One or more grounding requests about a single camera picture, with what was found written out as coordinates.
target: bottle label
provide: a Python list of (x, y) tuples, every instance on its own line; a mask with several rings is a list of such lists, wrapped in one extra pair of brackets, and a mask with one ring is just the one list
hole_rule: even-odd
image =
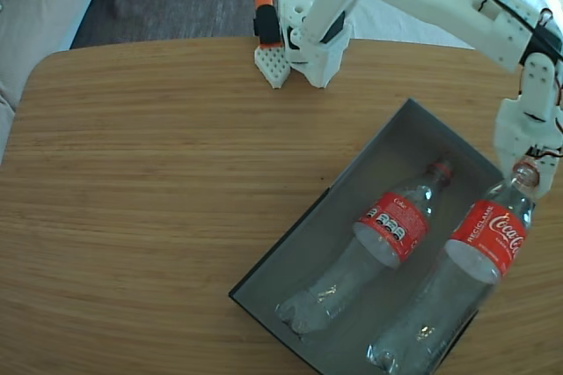
[(526, 240), (520, 220), (498, 203), (477, 201), (451, 236), (475, 247), (504, 276)]
[(358, 220), (389, 242), (402, 262), (428, 232), (422, 212), (404, 197), (387, 192)]

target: white robotic arm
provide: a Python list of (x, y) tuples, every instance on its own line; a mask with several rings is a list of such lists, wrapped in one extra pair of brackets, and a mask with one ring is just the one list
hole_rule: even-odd
[[(504, 4), (504, 8), (493, 0), (382, 1), (447, 30), (510, 72), (523, 65), (518, 98), (503, 100), (497, 114), (494, 147), (504, 174), (510, 173), (522, 155), (536, 158), (541, 172), (538, 196), (547, 193), (563, 146), (563, 115), (559, 109), (563, 69), (560, 55), (554, 56), (554, 48), (530, 30), (539, 21), (539, 13), (519, 0)], [(312, 85), (326, 87), (340, 68), (352, 33), (347, 16), (357, 2), (279, 0), (284, 46), (270, 48), (269, 54), (276, 53)], [(264, 53), (268, 53), (264, 48), (257, 49), (256, 63), (273, 87), (281, 87), (289, 72), (273, 80), (264, 67)]]

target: coca-cola bottle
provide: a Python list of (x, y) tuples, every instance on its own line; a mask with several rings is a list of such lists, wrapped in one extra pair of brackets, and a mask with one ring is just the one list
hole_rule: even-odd
[(369, 345), (372, 364), (392, 375), (434, 372), (526, 239), (538, 184), (534, 161), (524, 158), (472, 205), (414, 301)]
[(311, 286), (276, 308), (297, 335), (325, 329), (384, 268), (397, 268), (428, 232), (451, 164), (439, 159), (417, 177), (391, 187), (353, 224), (354, 237)]

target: cardboard box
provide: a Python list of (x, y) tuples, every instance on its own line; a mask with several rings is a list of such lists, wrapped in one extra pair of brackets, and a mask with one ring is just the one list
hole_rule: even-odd
[[(321, 334), (301, 341), (274, 314), (311, 285), (353, 236), (352, 223), (386, 188), (424, 172), (448, 152), (455, 167), (427, 238), (396, 271), (370, 283)], [(413, 100), (408, 100), (338, 179), (230, 292), (265, 329), (324, 375), (373, 375), (366, 348), (401, 312), (465, 213), (499, 170)]]

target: wire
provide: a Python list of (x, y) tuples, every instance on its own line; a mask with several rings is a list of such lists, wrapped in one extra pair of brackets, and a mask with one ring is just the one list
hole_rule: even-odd
[(551, 151), (545, 151), (540, 153), (539, 155), (537, 155), (536, 157), (533, 157), (534, 159), (540, 159), (543, 157), (554, 157), (554, 158), (563, 158), (563, 155), (561, 155), (560, 153), (555, 153), (555, 152), (551, 152)]
[(508, 5), (503, 3), (501, 0), (494, 0), (504, 11), (515, 18), (522, 26), (524, 26), (530, 33), (536, 35), (536, 38), (551, 52), (557, 56), (557, 58), (563, 61), (563, 55), (558, 51), (546, 38), (537, 34), (536, 29), (530, 25), (524, 18), (520, 16), (516, 11), (512, 10)]
[[(544, 14), (548, 13), (547, 18), (545, 19), (544, 22), (542, 22), (542, 20), (544, 19)], [(542, 27), (547, 26), (547, 23), (549, 23), (551, 20), (553, 20), (553, 11), (550, 8), (542, 8), (542, 11), (539, 12), (539, 24)]]

